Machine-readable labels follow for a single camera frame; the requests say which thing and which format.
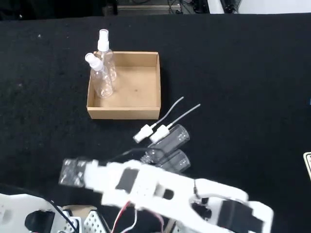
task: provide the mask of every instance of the white robotic arm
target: white robotic arm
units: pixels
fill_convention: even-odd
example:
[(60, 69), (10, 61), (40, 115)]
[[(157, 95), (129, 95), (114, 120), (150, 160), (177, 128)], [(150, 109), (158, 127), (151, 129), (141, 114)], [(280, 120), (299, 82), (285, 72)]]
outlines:
[[(184, 232), (271, 231), (272, 209), (248, 201), (247, 193), (240, 189), (206, 179), (194, 180), (134, 160), (106, 166), (98, 166), (98, 161), (80, 161), (72, 169), (74, 162), (64, 162), (60, 184), (102, 193), (102, 205), (122, 208), (131, 202), (136, 209), (175, 219)], [(203, 198), (208, 198), (207, 207), (212, 212), (209, 219), (193, 209), (193, 203), (200, 204)]]

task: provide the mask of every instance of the bottle cap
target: bottle cap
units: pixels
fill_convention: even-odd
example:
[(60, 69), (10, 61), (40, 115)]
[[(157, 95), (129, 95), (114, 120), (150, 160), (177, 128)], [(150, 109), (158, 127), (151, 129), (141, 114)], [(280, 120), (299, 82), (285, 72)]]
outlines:
[(158, 141), (160, 141), (162, 138), (166, 137), (167, 135), (170, 134), (170, 130), (168, 127), (166, 127), (165, 125), (161, 125), (156, 132), (151, 135), (150, 140), (153, 143), (156, 143)]
[(152, 127), (149, 125), (144, 125), (140, 129), (140, 131), (133, 137), (133, 139), (136, 141), (136, 143), (141, 142), (143, 139), (149, 137), (154, 131), (152, 130)]
[(93, 68), (95, 71), (99, 71), (103, 68), (103, 62), (95, 57), (93, 53), (88, 53), (85, 57), (85, 60), (89, 63), (89, 66)]
[(97, 43), (98, 51), (106, 52), (109, 50), (108, 34), (109, 34), (109, 31), (106, 29), (101, 29), (99, 31), (99, 40)]

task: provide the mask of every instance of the white wire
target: white wire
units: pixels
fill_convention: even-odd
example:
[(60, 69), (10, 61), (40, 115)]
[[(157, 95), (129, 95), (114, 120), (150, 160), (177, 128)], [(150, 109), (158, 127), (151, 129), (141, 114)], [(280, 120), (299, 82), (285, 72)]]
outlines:
[(120, 233), (125, 233), (125, 232), (128, 232), (128, 231), (132, 230), (132, 229), (135, 227), (136, 223), (137, 223), (137, 209), (135, 209), (135, 219), (134, 219), (133, 224), (132, 224), (130, 227), (125, 228), (125, 229), (124, 229), (123, 231), (121, 231)]
[(118, 215), (115, 219), (115, 222), (113, 223), (113, 227), (112, 227), (112, 230), (111, 230), (111, 233), (113, 233), (115, 231), (115, 227), (116, 227), (116, 224), (117, 224), (117, 221), (119, 220), (121, 214), (125, 211), (125, 208), (128, 206), (129, 202), (127, 202), (121, 209), (120, 211), (118, 212)]
[(156, 126), (157, 124), (159, 124), (161, 121), (163, 121), (169, 114), (170, 112), (173, 110), (173, 108), (183, 99), (184, 97), (180, 97), (172, 106), (171, 108), (168, 110), (168, 112), (164, 115), (164, 117), (162, 117), (160, 120), (158, 120), (155, 124), (153, 124), (151, 126), (151, 128), (153, 128), (154, 126)]
[(152, 212), (150, 210), (148, 210), (151, 214), (153, 214), (157, 219), (159, 219), (160, 223), (161, 223), (161, 233), (164, 233), (164, 219), (161, 215), (155, 213), (155, 212)]
[(198, 104), (196, 106), (194, 106), (193, 108), (189, 109), (188, 111), (186, 111), (183, 115), (181, 115), (180, 117), (178, 117), (176, 120), (174, 120), (171, 124), (169, 124), (167, 126), (167, 128), (170, 128), (173, 124), (175, 124), (177, 121), (179, 121), (181, 118), (185, 117), (186, 115), (188, 115), (190, 112), (192, 112), (194, 109), (200, 107), (201, 104)]

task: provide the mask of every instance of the cable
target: cable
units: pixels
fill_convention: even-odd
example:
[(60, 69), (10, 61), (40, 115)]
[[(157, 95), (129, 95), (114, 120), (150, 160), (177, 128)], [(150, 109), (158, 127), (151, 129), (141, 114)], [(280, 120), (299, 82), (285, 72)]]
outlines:
[(15, 190), (18, 190), (22, 193), (25, 193), (25, 194), (28, 194), (28, 195), (31, 195), (31, 196), (35, 196), (37, 198), (42, 198), (44, 200), (46, 200), (48, 203), (50, 203), (54, 209), (68, 222), (68, 224), (72, 227), (73, 231), (76, 232), (76, 233), (79, 233), (79, 230), (77, 230), (75, 228), (75, 226), (73, 225), (73, 223), (69, 220), (69, 218), (64, 215), (64, 213), (58, 208), (58, 206), (52, 201), (52, 200), (49, 200), (49, 199), (46, 199), (45, 197), (43, 197), (42, 195), (40, 194), (37, 194), (36, 192), (33, 192), (33, 191), (30, 191), (30, 190), (27, 190), (25, 188), (20, 188), (20, 187), (16, 187), (16, 186), (13, 186), (13, 185), (8, 185), (8, 184), (3, 184), (3, 183), (0, 183), (0, 186), (4, 186), (4, 187), (7, 187), (7, 188), (12, 188), (12, 189), (15, 189)]
[(135, 212), (135, 218), (134, 218), (133, 224), (132, 224), (130, 227), (125, 228), (125, 229), (124, 229), (123, 231), (121, 231), (120, 233), (126, 233), (126, 232), (132, 230), (132, 229), (135, 227), (135, 225), (136, 225), (136, 223), (137, 223), (137, 209), (135, 209), (134, 212)]
[(122, 154), (119, 154), (115, 157), (112, 157), (111, 159), (107, 159), (107, 160), (104, 160), (102, 163), (108, 163), (108, 162), (111, 162), (111, 161), (116, 161), (117, 159), (123, 157), (123, 156), (126, 156), (126, 155), (129, 155), (130, 153), (133, 153), (133, 152), (147, 152), (149, 150), (156, 150), (156, 151), (159, 151), (160, 153), (163, 153), (163, 155), (165, 155), (165, 152), (164, 150), (160, 149), (160, 148), (151, 148), (151, 147), (141, 147), (141, 148), (132, 148), (130, 150), (127, 150), (126, 152), (123, 152)]
[(181, 2), (181, 5), (184, 6), (184, 8), (188, 11), (189, 14), (191, 14), (190, 10), (183, 4), (184, 1)]
[(167, 4), (169, 6), (169, 13), (173, 13), (174, 14), (174, 11), (172, 10), (172, 5), (176, 2), (176, 0), (174, 0), (171, 4), (170, 4), (170, 0), (167, 0)]
[(166, 228), (164, 230), (164, 233), (170, 233), (172, 231), (172, 228), (175, 224), (176, 220), (170, 219), (169, 222), (166, 224)]
[(170, 114), (170, 112), (173, 110), (173, 108), (183, 99), (184, 97), (182, 96), (182, 97), (180, 97), (172, 106), (171, 106), (171, 108), (167, 111), (167, 113), (164, 115), (164, 117), (162, 117), (160, 120), (158, 120), (155, 124), (153, 124), (153, 125), (157, 125), (157, 124), (159, 124), (161, 121), (163, 121), (169, 114)]
[(148, 210), (151, 214), (153, 214), (157, 219), (159, 219), (160, 223), (161, 223), (161, 233), (164, 233), (164, 220), (163, 217), (155, 212), (152, 212), (150, 210)]
[(198, 194), (198, 188), (197, 188), (197, 186), (196, 186), (196, 181), (195, 181), (195, 179), (193, 179), (193, 181), (194, 181), (193, 193), (194, 193), (194, 195), (195, 195), (195, 197), (196, 197), (197, 199), (201, 199), (201, 197), (200, 197), (199, 194)]
[(198, 104), (196, 106), (194, 106), (193, 108), (189, 109), (188, 111), (186, 111), (183, 115), (181, 115), (180, 117), (178, 117), (176, 120), (174, 120), (171, 124), (169, 124), (167, 127), (170, 128), (173, 124), (175, 124), (177, 121), (179, 121), (181, 118), (185, 117), (186, 115), (188, 115), (189, 113), (191, 113), (194, 109), (200, 107), (201, 104)]
[(128, 201), (119, 211), (117, 217), (116, 217), (116, 220), (115, 222), (113, 223), (113, 227), (112, 227), (112, 230), (111, 230), (111, 233), (114, 232), (115, 228), (116, 228), (116, 224), (119, 220), (119, 218), (121, 217), (121, 215), (123, 214), (123, 212), (125, 211), (125, 209), (128, 207), (128, 205), (130, 204), (130, 201)]
[(99, 212), (98, 208), (97, 208), (97, 214), (99, 216), (99, 218), (104, 222), (106, 228), (109, 230), (109, 232), (111, 232), (111, 229), (109, 228), (109, 225), (106, 221), (106, 219), (103, 217), (102, 213)]
[(136, 1), (136, 0), (132, 0), (132, 2), (135, 3), (135, 4), (144, 4), (144, 3), (147, 3), (147, 2), (149, 2), (149, 1), (151, 1), (151, 0), (145, 0), (145, 1)]

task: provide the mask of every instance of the red wire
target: red wire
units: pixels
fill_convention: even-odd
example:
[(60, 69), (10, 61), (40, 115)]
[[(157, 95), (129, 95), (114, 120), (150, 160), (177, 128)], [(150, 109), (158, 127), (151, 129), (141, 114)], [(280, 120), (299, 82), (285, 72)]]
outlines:
[(120, 219), (121, 215), (123, 214), (123, 212), (125, 211), (125, 209), (128, 207), (129, 204), (130, 204), (130, 201), (128, 201), (128, 202), (120, 209), (120, 211), (119, 211), (119, 213), (118, 213), (118, 215), (117, 215), (117, 217), (116, 217), (116, 220), (115, 220), (115, 222), (114, 222), (114, 224), (113, 224), (113, 228), (112, 228), (112, 230), (111, 230), (111, 233), (114, 232), (118, 220)]

